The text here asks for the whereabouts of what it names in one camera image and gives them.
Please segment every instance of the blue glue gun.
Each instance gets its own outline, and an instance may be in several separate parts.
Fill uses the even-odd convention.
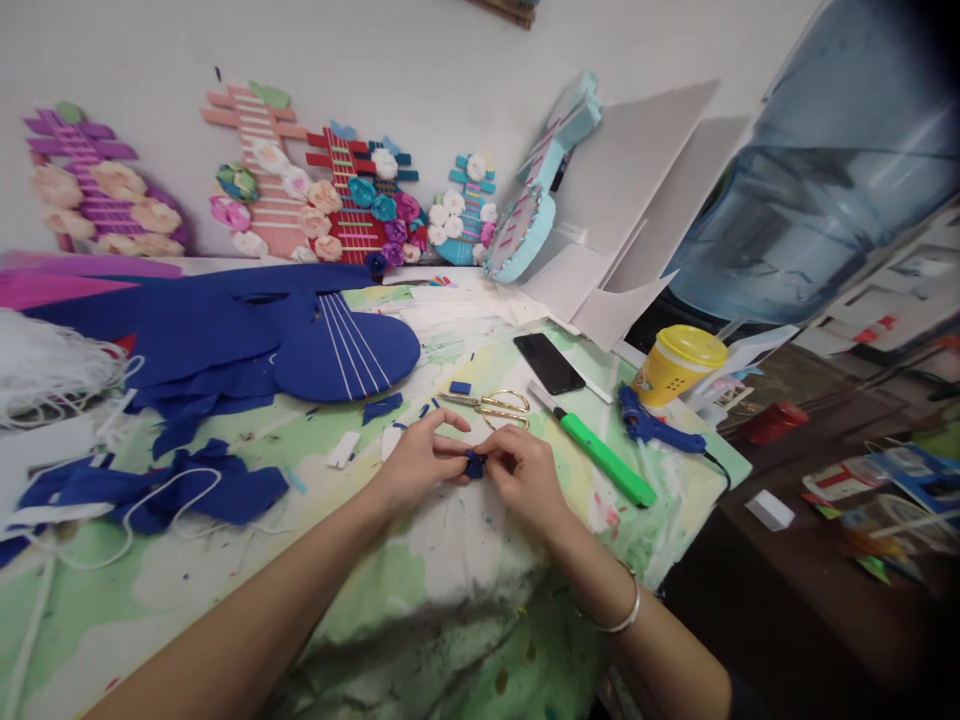
[[[621,385],[617,391],[620,400],[620,416],[627,426],[627,435],[643,443],[656,438],[674,447],[680,452],[701,455],[707,449],[707,441],[702,435],[691,435],[662,423],[646,411],[637,393],[629,385]]]

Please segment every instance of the forearm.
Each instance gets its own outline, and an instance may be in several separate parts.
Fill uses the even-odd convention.
[[[630,615],[633,578],[573,513],[558,518],[545,540],[585,615],[601,627]],[[634,623],[611,637],[638,704],[669,720],[726,718],[731,698],[726,669],[656,598],[643,589],[641,594]],[[642,688],[631,679],[639,679]]]
[[[108,694],[102,718],[253,716],[389,520],[361,491]]]

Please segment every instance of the white wall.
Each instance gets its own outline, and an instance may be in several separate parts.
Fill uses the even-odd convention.
[[[311,130],[332,118],[389,134],[425,201],[457,154],[486,155],[506,186],[582,68],[608,103],[720,77],[708,116],[752,114],[818,5],[544,0],[525,32],[465,0],[0,0],[0,249],[55,247],[27,181],[20,118],[36,107],[70,100],[111,126],[181,203],[197,249],[233,255],[207,212],[217,165],[239,158],[236,131],[199,115],[214,65],[289,92]]]

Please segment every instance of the green utility knife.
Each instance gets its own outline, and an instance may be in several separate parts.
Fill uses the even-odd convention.
[[[537,383],[531,382],[527,385],[527,390],[553,413],[553,416],[560,421],[560,427],[566,430],[567,435],[573,438],[573,441],[590,456],[590,459],[606,473],[607,477],[616,483],[616,486],[630,498],[632,503],[650,507],[656,502],[657,494],[653,491],[653,488],[627,467],[623,460],[614,455],[613,450],[594,435],[580,418],[557,405],[550,394]]]

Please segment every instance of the yellow cup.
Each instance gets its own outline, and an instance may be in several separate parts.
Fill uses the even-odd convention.
[[[726,362],[727,346],[713,335],[690,325],[673,325],[657,333],[632,387],[644,405],[661,408]]]

